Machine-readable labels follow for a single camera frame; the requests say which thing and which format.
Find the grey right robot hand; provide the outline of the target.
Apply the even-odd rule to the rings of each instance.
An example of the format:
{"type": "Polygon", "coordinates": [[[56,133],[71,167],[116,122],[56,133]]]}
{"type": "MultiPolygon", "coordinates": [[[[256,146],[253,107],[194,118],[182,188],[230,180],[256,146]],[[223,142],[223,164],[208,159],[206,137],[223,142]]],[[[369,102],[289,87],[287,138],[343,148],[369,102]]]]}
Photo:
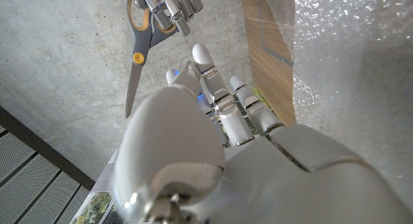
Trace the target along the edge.
{"type": "Polygon", "coordinates": [[[138,9],[148,9],[157,29],[164,33],[177,30],[182,36],[190,33],[188,21],[203,9],[201,0],[132,0],[138,9]]]}

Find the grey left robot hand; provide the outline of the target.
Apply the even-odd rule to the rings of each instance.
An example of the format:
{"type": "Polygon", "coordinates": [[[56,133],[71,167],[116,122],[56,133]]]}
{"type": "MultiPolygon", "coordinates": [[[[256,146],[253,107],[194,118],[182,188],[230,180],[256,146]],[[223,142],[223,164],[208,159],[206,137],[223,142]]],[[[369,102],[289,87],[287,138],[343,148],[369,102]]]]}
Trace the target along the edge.
{"type": "Polygon", "coordinates": [[[340,142],[286,126],[205,45],[132,116],[112,197],[129,223],[411,223],[380,174],[340,142]]]}

